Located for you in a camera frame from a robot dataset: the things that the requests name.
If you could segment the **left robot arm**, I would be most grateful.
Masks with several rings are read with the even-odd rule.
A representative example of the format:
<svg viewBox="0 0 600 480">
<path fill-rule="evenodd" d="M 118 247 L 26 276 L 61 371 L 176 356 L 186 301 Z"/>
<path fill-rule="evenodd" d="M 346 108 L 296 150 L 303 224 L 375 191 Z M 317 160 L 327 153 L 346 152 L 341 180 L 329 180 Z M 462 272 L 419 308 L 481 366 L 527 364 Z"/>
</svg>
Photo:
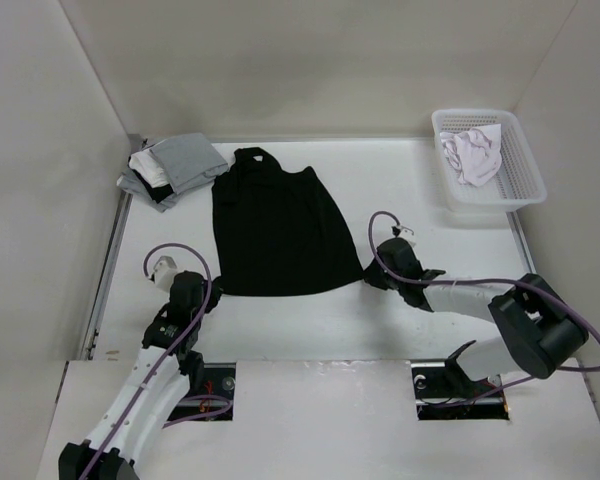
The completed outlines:
<svg viewBox="0 0 600 480">
<path fill-rule="evenodd" d="M 169 300 L 145 330 L 133 368 L 96 427 L 58 459 L 60 479 L 137 479 L 142 456 L 177 404 L 204 387 L 203 355 L 194 350 L 202 317 L 220 294 L 202 275 L 175 275 Z"/>
</svg>

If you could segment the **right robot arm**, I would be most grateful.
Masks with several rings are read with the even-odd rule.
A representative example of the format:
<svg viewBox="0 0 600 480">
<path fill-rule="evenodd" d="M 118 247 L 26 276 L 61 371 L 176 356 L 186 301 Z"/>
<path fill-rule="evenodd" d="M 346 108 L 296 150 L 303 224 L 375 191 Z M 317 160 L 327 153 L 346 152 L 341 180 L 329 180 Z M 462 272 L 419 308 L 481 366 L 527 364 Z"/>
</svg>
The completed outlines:
<svg viewBox="0 0 600 480">
<path fill-rule="evenodd" d="M 496 326 L 499 336 L 469 341 L 444 361 L 446 388 L 467 398 L 480 382 L 510 372 L 546 379 L 589 339 L 588 331 L 559 308 L 555 292 L 538 275 L 517 284 L 456 280 L 444 270 L 425 269 L 402 238 L 380 244 L 364 270 L 364 281 L 394 290 L 409 306 L 431 313 L 457 313 Z"/>
</svg>

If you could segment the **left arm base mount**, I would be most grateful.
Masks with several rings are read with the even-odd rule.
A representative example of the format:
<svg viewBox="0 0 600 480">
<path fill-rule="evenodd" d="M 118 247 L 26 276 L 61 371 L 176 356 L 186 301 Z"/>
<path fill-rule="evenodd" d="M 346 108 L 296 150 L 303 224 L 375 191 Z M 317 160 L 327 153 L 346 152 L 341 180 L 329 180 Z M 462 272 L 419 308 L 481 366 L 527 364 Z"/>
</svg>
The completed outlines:
<svg viewBox="0 0 600 480">
<path fill-rule="evenodd" d="M 205 363 L 198 379 L 167 417 L 167 421 L 217 412 L 234 400 L 235 363 Z"/>
</svg>

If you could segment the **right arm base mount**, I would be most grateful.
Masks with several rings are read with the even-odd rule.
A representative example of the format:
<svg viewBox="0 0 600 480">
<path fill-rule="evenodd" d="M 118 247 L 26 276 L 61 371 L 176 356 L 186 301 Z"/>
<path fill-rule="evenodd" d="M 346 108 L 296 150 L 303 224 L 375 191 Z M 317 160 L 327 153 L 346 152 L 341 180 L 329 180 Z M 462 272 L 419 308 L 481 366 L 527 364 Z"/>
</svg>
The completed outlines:
<svg viewBox="0 0 600 480">
<path fill-rule="evenodd" d="M 464 421 L 509 419 L 508 406 L 502 392 L 491 393 L 501 384 L 488 379 L 472 381 L 462 374 L 450 373 L 443 361 L 415 362 L 411 373 L 416 414 L 422 421 Z"/>
</svg>

